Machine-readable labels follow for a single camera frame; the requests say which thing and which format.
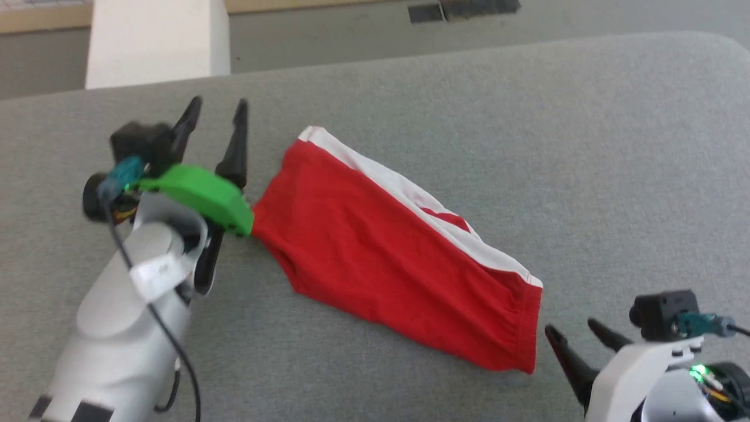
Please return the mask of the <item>white box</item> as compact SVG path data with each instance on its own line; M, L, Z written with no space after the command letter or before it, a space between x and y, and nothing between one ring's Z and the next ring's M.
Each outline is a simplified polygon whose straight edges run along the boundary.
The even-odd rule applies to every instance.
M224 0L94 0L86 89L231 73Z

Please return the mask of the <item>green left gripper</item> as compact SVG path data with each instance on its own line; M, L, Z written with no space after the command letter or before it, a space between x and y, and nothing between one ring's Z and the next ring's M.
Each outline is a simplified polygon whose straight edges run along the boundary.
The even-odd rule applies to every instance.
M249 237L254 213L241 189L247 183L247 126L249 104L241 99L233 117L233 133L215 173L182 163L189 137L195 130L203 106L203 97L194 96L172 126L169 158L171 168L158 178L141 178L137 189L158 192L193 209L239 237Z

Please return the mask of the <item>red and white shorts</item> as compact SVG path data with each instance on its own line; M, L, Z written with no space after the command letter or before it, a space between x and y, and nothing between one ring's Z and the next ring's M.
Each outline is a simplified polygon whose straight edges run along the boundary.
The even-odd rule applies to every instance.
M535 371L542 282L326 128L300 133L254 213L298 294L487 370Z

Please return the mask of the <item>dark floor grate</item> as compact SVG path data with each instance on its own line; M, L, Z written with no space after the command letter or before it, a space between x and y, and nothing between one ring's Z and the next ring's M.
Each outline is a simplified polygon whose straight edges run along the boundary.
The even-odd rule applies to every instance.
M429 0L407 7L412 24L459 22L486 16L512 15L521 8L520 0Z

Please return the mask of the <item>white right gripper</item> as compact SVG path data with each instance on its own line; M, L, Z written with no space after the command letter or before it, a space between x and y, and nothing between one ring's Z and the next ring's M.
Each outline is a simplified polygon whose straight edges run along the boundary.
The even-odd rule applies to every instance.
M587 324L595 337L616 355L598 374L568 344L557 328L546 325L544 334L576 399L586 411L585 422L687 422L701 413L702 393L688 370L704 337L677 342L633 343L595 318Z

